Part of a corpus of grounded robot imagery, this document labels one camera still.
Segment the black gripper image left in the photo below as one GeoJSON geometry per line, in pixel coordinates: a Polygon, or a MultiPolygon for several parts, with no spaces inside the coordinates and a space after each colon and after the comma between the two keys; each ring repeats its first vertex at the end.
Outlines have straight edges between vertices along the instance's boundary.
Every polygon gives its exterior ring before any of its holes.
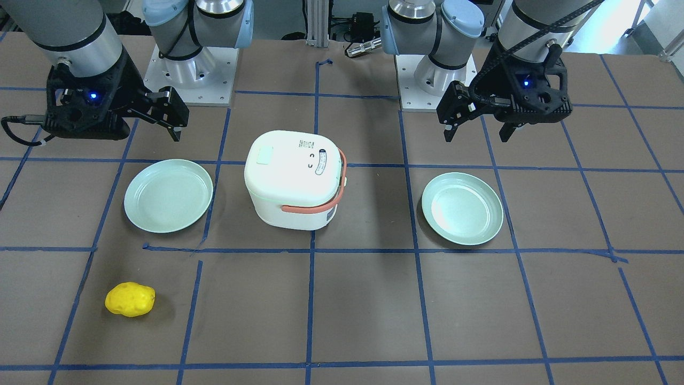
{"type": "Polygon", "coordinates": [[[174,142],[190,119],[175,88],[149,90],[126,49],[107,71],[79,78],[71,59],[58,58],[46,81],[42,129],[58,138],[119,141],[130,135],[125,118],[168,130],[174,142]]]}

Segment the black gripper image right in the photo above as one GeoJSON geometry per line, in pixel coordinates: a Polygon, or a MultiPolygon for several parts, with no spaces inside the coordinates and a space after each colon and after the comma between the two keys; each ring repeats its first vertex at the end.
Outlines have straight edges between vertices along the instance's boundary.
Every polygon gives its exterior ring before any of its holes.
{"type": "Polygon", "coordinates": [[[520,124],[555,124],[572,114],[568,95],[568,73],[562,62],[562,47],[554,42],[543,47],[540,63],[530,63],[516,56],[503,59],[476,83],[476,94],[483,98],[500,98],[506,106],[473,102],[462,81],[452,81],[437,105],[438,120],[445,125],[443,136],[451,142],[457,127],[467,119],[491,114],[503,122],[499,130],[501,142],[508,142],[520,124]]]}

